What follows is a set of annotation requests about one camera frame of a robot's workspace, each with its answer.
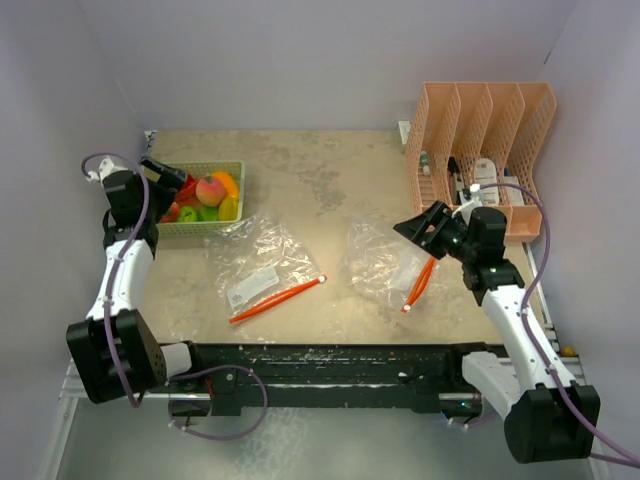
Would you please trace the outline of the fake watermelon slice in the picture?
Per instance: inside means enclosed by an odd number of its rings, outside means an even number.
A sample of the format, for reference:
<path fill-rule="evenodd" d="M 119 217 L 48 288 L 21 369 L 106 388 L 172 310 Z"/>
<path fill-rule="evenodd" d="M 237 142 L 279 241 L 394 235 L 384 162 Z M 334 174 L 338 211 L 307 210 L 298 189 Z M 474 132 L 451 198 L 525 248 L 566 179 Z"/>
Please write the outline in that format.
<path fill-rule="evenodd" d="M 185 185 L 175 197 L 175 202 L 180 208 L 185 206 L 192 207 L 196 210 L 200 208 L 201 202 L 198 200 L 196 195 L 198 182 L 199 180 L 191 174 L 187 175 Z"/>

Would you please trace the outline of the fake peach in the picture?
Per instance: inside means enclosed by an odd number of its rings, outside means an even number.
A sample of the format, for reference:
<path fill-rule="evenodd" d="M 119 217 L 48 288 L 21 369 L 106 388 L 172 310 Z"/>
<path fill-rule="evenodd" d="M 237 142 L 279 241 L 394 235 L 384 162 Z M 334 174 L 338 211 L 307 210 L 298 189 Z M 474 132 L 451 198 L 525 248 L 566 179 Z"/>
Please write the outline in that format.
<path fill-rule="evenodd" d="M 161 223 L 173 223 L 176 222 L 180 214 L 180 206 L 173 202 L 165 214 L 161 217 Z"/>
<path fill-rule="evenodd" d="M 226 190 L 220 181 L 207 175 L 199 180 L 196 195 L 202 205 L 217 207 L 226 196 Z"/>

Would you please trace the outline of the green fake custard apple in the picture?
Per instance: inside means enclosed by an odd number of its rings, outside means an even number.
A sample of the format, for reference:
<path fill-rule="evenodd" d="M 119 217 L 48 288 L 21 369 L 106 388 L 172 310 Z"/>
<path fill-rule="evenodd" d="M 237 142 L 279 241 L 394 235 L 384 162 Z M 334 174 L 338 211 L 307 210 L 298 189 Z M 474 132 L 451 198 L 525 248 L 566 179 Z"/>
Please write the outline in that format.
<path fill-rule="evenodd" d="M 198 210 L 191 206 L 182 206 L 176 219 L 178 223 L 194 223 L 199 220 L 200 215 Z"/>

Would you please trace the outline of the green fake leafy vegetable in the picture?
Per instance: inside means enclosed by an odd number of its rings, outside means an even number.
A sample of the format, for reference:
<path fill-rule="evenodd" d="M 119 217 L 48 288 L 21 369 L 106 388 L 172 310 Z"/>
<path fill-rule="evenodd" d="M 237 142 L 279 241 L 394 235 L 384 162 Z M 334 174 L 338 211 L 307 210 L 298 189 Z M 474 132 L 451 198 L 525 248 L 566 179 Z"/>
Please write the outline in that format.
<path fill-rule="evenodd" d="M 201 205 L 199 215 L 203 222 L 217 222 L 219 220 L 217 207 Z"/>

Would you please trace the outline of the yellow fake starfruit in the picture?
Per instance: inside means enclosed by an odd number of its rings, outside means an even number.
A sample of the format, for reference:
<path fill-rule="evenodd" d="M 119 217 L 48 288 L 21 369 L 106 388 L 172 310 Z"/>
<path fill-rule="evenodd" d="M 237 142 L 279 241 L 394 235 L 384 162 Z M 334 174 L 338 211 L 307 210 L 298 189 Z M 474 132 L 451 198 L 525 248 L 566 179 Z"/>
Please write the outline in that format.
<path fill-rule="evenodd" d="M 238 217 L 239 199 L 231 196 L 224 197 L 218 206 L 219 221 L 235 221 Z"/>

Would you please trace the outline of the clear zip bag orange seal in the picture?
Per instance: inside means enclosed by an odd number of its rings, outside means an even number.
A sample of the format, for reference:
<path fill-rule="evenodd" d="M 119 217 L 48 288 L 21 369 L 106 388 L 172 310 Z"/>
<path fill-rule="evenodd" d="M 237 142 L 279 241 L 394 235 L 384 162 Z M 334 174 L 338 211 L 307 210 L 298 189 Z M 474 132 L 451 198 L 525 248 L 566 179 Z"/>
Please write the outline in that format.
<path fill-rule="evenodd" d="M 268 209 L 215 231 L 205 251 L 231 325 L 327 281 L 308 249 Z"/>

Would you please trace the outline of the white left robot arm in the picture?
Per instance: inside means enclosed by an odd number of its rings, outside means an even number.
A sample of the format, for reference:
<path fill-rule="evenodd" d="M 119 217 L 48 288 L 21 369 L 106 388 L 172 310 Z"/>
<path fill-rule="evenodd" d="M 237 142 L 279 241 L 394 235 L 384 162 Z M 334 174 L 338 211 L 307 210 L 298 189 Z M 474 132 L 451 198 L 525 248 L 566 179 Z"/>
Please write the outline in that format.
<path fill-rule="evenodd" d="M 95 404 L 126 398 L 139 407 L 146 392 L 168 380 L 184 392 L 202 387 L 204 365 L 190 341 L 160 344 L 140 304 L 156 257 L 158 225 L 186 183 L 184 171 L 149 157 L 131 161 L 96 153 L 99 165 L 81 170 L 103 188 L 109 207 L 102 219 L 106 266 L 84 320 L 67 328 L 66 343 L 88 398 Z"/>

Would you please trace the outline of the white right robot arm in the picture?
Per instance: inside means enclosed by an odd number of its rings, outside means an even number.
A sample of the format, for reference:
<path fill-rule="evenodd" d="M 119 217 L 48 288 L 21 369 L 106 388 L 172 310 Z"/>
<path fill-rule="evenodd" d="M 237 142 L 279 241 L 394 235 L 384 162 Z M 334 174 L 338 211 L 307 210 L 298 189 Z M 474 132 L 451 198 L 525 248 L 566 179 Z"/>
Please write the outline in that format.
<path fill-rule="evenodd" d="M 478 206 L 451 211 L 441 201 L 395 225 L 395 231 L 435 259 L 461 263 L 463 282 L 499 332 L 511 360 L 474 352 L 445 366 L 456 391 L 474 386 L 503 421 L 512 457 L 521 464 L 584 459 L 591 453 L 600 398 L 579 384 L 551 347 L 535 315 L 517 267 L 505 256 L 506 216 Z"/>

